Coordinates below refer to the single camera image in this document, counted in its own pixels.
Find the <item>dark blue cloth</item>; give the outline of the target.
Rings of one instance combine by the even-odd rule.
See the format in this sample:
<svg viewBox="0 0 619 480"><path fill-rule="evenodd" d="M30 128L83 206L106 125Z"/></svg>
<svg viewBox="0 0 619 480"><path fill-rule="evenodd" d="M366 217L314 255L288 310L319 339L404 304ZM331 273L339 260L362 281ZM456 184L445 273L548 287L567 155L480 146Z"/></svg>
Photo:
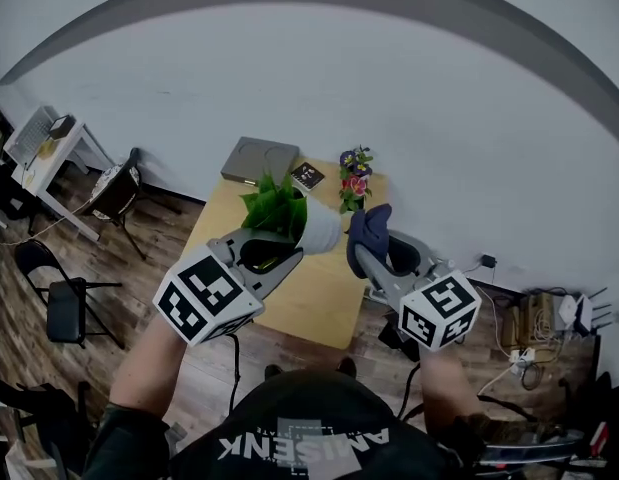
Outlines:
<svg viewBox="0 0 619 480"><path fill-rule="evenodd" d="M359 279L366 279L367 275L356 258L355 247L362 245L384 263L389 250L388 220L391 214L391 205L385 203L368 211L359 209L351 217L346 254L350 269Z"/></svg>

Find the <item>person's black printed t-shirt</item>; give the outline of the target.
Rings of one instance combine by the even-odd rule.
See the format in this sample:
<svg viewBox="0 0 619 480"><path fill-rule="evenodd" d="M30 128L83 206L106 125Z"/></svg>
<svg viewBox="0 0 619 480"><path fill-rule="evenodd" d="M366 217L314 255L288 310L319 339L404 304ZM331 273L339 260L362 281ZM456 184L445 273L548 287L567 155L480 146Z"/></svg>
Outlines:
<svg viewBox="0 0 619 480"><path fill-rule="evenodd" d="M82 480L466 480L458 454L337 372L281 373L172 455L167 426L108 407Z"/></svg>

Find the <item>round black stool chair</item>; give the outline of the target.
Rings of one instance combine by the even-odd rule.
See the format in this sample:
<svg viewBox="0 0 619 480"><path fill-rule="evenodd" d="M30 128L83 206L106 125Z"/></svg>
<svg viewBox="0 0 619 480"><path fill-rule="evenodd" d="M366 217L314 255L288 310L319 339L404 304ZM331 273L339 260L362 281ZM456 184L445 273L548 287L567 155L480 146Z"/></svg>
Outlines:
<svg viewBox="0 0 619 480"><path fill-rule="evenodd" d="M175 215L180 215L181 210L159 201L144 190L138 166L140 152L139 148L133 147L124 163L116 164L104 171L89 199L77 213L81 216L94 216L120 228L140 258L145 261L147 256L140 250L126 228L126 215L140 200L151 201Z"/></svg>

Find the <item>flat grey box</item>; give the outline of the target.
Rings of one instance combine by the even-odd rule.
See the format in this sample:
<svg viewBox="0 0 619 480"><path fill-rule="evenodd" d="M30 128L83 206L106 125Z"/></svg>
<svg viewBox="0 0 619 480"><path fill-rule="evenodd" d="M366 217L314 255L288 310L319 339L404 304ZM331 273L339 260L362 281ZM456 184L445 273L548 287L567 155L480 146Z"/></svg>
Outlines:
<svg viewBox="0 0 619 480"><path fill-rule="evenodd" d="M224 179L257 186L263 174L270 174L279 185L298 158L298 146L241 137L228 159L221 175Z"/></svg>

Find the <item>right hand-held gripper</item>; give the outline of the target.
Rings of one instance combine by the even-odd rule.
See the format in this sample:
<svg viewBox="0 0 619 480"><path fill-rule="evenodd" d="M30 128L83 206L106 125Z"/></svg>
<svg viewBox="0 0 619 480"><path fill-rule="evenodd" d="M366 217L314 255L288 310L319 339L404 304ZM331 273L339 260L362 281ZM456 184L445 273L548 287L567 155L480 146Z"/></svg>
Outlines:
<svg viewBox="0 0 619 480"><path fill-rule="evenodd" d="M389 231L387 268L365 246L356 244L358 265L375 288L389 297L390 329L403 342L438 351L470 332L482 299L449 261L434 262L424 242Z"/></svg>

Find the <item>green plant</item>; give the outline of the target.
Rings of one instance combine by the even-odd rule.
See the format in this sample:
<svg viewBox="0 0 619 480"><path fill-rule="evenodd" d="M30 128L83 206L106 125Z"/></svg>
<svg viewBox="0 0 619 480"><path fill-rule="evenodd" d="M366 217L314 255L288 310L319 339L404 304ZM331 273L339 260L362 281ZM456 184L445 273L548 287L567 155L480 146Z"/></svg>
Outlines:
<svg viewBox="0 0 619 480"><path fill-rule="evenodd" d="M257 190L241 195L241 199L247 210L243 228L289 239L305 255L329 252L340 240L339 214L300 190L290 173L277 183L265 172Z"/></svg>

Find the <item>black folding chair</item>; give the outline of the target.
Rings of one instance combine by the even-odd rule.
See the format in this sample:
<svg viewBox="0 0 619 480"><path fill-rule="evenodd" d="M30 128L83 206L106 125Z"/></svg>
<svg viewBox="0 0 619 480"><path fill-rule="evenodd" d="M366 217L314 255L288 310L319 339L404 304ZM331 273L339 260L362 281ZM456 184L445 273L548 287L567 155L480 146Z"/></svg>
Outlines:
<svg viewBox="0 0 619 480"><path fill-rule="evenodd" d="M18 270L46 308L46 335L51 342L85 348L87 336L106 336L119 349L125 348L87 302L90 290L120 288L122 283L89 282L83 277L69 277L53 252L35 239L16 245L13 255ZM35 285L31 274L41 268L54 269L61 280L50 283L48 287Z"/></svg>

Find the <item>black office chair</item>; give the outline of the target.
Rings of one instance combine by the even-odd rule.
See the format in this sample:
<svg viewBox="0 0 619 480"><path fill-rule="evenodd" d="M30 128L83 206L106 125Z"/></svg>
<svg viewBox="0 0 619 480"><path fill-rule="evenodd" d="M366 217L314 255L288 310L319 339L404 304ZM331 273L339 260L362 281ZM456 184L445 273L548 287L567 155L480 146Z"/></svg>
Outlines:
<svg viewBox="0 0 619 480"><path fill-rule="evenodd" d="M19 210L13 206L13 179L0 167L0 211L11 221L21 219Z"/></svg>

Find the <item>small black marker card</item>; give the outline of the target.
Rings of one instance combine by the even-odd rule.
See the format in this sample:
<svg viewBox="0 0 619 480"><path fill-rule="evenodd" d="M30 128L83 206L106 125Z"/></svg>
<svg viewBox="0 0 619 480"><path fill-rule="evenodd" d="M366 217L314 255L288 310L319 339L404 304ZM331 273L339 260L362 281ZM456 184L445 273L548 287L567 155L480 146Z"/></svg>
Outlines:
<svg viewBox="0 0 619 480"><path fill-rule="evenodd" d="M296 167L290 175L293 183L299 189L306 192L312 191L325 178L325 175L322 172L308 162L303 162L301 165Z"/></svg>

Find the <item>white perforated board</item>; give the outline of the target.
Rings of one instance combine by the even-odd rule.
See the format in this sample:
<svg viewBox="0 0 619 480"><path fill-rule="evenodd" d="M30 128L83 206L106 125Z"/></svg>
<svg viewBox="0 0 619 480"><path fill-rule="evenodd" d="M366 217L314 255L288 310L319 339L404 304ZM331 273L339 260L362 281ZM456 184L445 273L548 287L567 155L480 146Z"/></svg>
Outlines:
<svg viewBox="0 0 619 480"><path fill-rule="evenodd" d="M5 145L6 153L23 169L37 155L42 143L49 137L58 113L49 106L39 106L14 130Z"/></svg>

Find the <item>person's right forearm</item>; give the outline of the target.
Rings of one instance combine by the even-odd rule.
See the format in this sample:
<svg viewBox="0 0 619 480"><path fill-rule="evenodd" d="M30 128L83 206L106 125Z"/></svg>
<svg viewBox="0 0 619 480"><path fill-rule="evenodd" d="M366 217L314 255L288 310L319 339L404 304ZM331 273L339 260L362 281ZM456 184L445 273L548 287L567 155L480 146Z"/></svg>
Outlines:
<svg viewBox="0 0 619 480"><path fill-rule="evenodd" d="M457 417L483 412L452 347L420 352L420 378L427 433L439 436Z"/></svg>

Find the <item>white router with antennas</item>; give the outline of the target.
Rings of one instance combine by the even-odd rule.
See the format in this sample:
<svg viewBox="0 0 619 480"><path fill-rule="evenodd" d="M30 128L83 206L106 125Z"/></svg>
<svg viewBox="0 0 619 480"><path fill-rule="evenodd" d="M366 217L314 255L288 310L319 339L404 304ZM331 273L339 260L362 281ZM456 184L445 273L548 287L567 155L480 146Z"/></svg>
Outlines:
<svg viewBox="0 0 619 480"><path fill-rule="evenodd" d="M594 299L607 287L591 294L565 294L553 297L553 326L558 333L575 332L582 337L594 335L611 324L611 303L594 304Z"/></svg>

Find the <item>person's left forearm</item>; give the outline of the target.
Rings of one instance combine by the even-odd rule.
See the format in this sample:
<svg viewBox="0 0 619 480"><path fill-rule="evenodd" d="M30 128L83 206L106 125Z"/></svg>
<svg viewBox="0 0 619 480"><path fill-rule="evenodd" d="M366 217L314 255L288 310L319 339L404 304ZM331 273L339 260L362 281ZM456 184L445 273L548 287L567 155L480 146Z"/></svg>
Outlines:
<svg viewBox="0 0 619 480"><path fill-rule="evenodd" d="M187 347L157 314L118 368L109 401L162 419L172 402Z"/></svg>

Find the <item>colourful flowers in small pot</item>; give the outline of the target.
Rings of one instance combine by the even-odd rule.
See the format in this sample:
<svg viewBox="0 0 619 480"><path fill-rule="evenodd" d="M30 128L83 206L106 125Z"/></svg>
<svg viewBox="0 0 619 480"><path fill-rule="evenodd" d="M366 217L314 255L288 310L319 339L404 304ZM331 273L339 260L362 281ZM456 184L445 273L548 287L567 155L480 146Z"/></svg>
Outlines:
<svg viewBox="0 0 619 480"><path fill-rule="evenodd" d="M340 154L339 212L345 214L363 209L366 198L372 195L369 178L373 174L370 148L359 145Z"/></svg>

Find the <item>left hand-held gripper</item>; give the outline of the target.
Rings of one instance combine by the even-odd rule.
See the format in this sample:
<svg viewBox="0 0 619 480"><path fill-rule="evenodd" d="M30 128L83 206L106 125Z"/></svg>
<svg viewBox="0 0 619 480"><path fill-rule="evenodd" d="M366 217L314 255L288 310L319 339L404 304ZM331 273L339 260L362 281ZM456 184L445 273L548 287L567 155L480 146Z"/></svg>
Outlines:
<svg viewBox="0 0 619 480"><path fill-rule="evenodd" d="M165 274L153 304L194 346L238 330L264 312L266 299L300 264L302 249L279 234L238 228L210 239ZM238 264L244 264L242 271ZM268 264L255 269L247 264Z"/></svg>

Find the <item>white side table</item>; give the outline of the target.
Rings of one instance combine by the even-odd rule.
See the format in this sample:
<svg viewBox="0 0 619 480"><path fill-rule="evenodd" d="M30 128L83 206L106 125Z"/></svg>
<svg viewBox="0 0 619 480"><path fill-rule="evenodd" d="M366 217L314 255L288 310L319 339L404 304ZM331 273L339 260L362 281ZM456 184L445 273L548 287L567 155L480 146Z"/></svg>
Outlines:
<svg viewBox="0 0 619 480"><path fill-rule="evenodd" d="M81 145L91 151L101 170L107 170L113 166L112 160L97 143L85 124L81 121L76 121L69 134L59 140L58 145L48 158L42 158L37 152L35 159L26 169L23 169L16 163L17 167L12 174L12 178L61 219L75 226L83 236L97 242L100 235L78 217L77 210L69 210L49 192L51 182L67 161L73 162L84 174L89 173L88 166L78 151Z"/></svg>

